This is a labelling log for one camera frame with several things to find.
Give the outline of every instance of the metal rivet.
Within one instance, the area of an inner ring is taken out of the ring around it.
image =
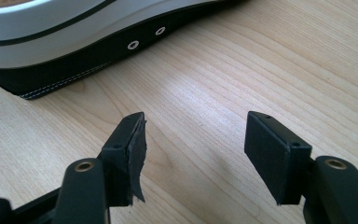
[[[165,32],[165,27],[163,26],[156,31],[156,35],[162,35],[162,33],[164,32]]]
[[[77,172],[86,172],[86,171],[92,169],[93,166],[94,166],[94,163],[92,163],[90,161],[83,161],[75,167],[75,170]]]
[[[139,41],[138,40],[134,40],[132,42],[130,42],[130,44],[127,46],[128,49],[136,49],[139,46]]]
[[[334,159],[325,160],[324,163],[331,168],[338,170],[346,170],[348,168],[348,166],[344,162]]]

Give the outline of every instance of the wood grain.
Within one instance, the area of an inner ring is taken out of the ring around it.
[[[111,209],[113,223],[304,223],[243,153],[250,110],[303,137],[312,158],[358,168],[358,1],[243,1],[39,100],[0,89],[0,197],[18,207],[57,188],[144,111],[146,203]]]

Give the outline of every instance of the stitching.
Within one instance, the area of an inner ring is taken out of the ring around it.
[[[43,89],[49,88],[50,86],[53,86],[53,85],[60,85],[61,82],[67,82],[69,79],[73,79],[73,78],[77,78],[77,77],[82,77],[82,76],[84,76],[85,74],[88,74],[88,73],[90,73],[90,72],[92,72],[92,71],[94,71],[94,70],[96,70],[96,69],[99,69],[99,68],[105,66],[105,65],[106,65],[106,63],[104,63],[104,64],[102,64],[102,65],[99,65],[99,66],[96,66],[96,67],[93,67],[93,68],[91,68],[91,69],[89,69],[89,70],[87,70],[87,71],[84,71],[84,72],[80,73],[80,74],[77,74],[77,75],[68,77],[67,79],[60,80],[60,81],[58,81],[58,82],[49,84],[49,85],[47,85],[46,87],[42,87],[42,88],[37,89],[37,90],[35,90],[35,91],[30,91],[30,92],[28,92],[28,93],[26,93],[26,94],[21,95],[21,97],[25,97],[25,96],[30,95],[30,94],[33,94],[33,93],[35,93],[35,92],[37,92],[37,91],[41,91],[41,90],[43,90]]]
[[[57,88],[59,88],[60,86],[66,84],[66,83],[68,83],[68,82],[71,82],[71,81],[74,81],[74,80],[76,80],[76,79],[78,79],[78,78],[81,78],[81,77],[83,77],[83,76],[86,76],[86,75],[88,75],[89,73],[94,72],[94,71],[96,71],[96,70],[98,70],[98,69],[100,69],[100,68],[106,66],[107,64],[109,64],[109,63],[103,63],[103,64],[98,65],[98,66],[96,66],[96,67],[93,67],[93,68],[91,68],[91,69],[89,69],[89,70],[87,70],[87,71],[84,71],[84,72],[82,72],[82,73],[80,73],[80,74],[77,74],[77,75],[68,77],[67,79],[64,79],[64,80],[61,80],[61,81],[58,81],[58,82],[49,84],[49,85],[47,85],[46,87],[37,89],[37,90],[35,90],[35,91],[30,91],[30,92],[28,92],[28,93],[26,93],[26,94],[20,95],[20,97],[23,98],[23,99],[25,99],[25,100],[34,98],[34,97],[36,97],[36,96],[42,94],[43,92],[52,91],[52,90],[57,89]]]

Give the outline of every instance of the table surface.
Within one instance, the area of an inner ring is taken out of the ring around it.
[[[243,152],[251,110],[312,158],[358,168],[358,1],[242,1],[41,99],[0,89],[0,197],[16,208],[56,189],[144,111],[146,203],[111,209],[113,223],[304,223]]]

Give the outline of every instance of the black stripe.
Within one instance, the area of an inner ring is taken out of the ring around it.
[[[9,40],[0,40],[0,46],[7,46],[7,45],[14,45],[14,44],[20,44],[20,43],[23,43],[23,42],[27,42],[27,41],[30,41],[30,40],[34,40],[34,39],[37,39],[37,38],[40,38],[42,36],[45,36],[45,35],[49,35],[49,34],[52,34],[54,32],[57,32],[65,27],[68,27],[78,21],[81,21],[81,20],[84,20],[86,19],[87,17],[91,16],[92,14],[98,12],[99,10],[103,9],[104,7],[107,7],[109,4],[115,2],[116,0],[105,0],[103,1],[100,5],[72,18],[71,20],[69,21],[65,21],[61,24],[58,24],[54,27],[51,27],[45,31],[42,31],[42,32],[39,32],[39,33],[36,33],[36,34],[33,34],[33,35],[27,35],[27,36],[24,36],[24,37],[20,37],[20,38],[15,38],[15,39],[9,39]]]

